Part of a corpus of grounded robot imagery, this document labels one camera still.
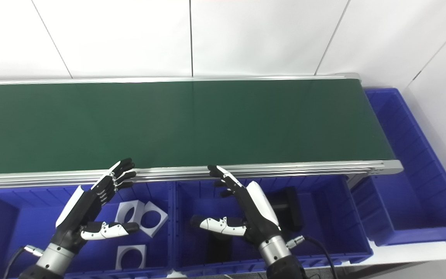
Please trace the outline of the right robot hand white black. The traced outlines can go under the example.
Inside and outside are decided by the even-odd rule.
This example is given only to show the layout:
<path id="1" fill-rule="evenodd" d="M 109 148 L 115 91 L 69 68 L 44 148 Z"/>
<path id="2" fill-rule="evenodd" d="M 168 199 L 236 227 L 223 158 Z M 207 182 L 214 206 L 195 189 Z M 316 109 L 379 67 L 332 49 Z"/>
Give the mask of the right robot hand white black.
<path id="1" fill-rule="evenodd" d="M 209 165 L 208 170 L 218 179 L 215 185 L 226 188 L 223 196 L 234 196 L 244 217 L 239 220 L 194 215 L 190 219 L 192 226 L 221 235 L 241 236 L 254 246 L 285 245 L 278 218 L 257 182 L 245 186 L 230 171 L 218 165 Z"/>

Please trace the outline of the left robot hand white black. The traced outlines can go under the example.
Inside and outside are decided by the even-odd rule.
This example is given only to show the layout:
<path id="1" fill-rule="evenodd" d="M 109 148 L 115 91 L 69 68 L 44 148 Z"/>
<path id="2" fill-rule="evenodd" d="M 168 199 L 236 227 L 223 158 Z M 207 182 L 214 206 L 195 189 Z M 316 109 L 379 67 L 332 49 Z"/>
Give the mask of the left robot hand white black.
<path id="1" fill-rule="evenodd" d="M 89 240 L 126 236 L 140 230 L 136 222 L 96 222 L 102 206 L 120 189 L 133 186 L 136 176 L 131 158 L 115 163 L 88 191 L 78 187 L 56 222 L 50 242 L 73 254 L 78 254 Z"/>

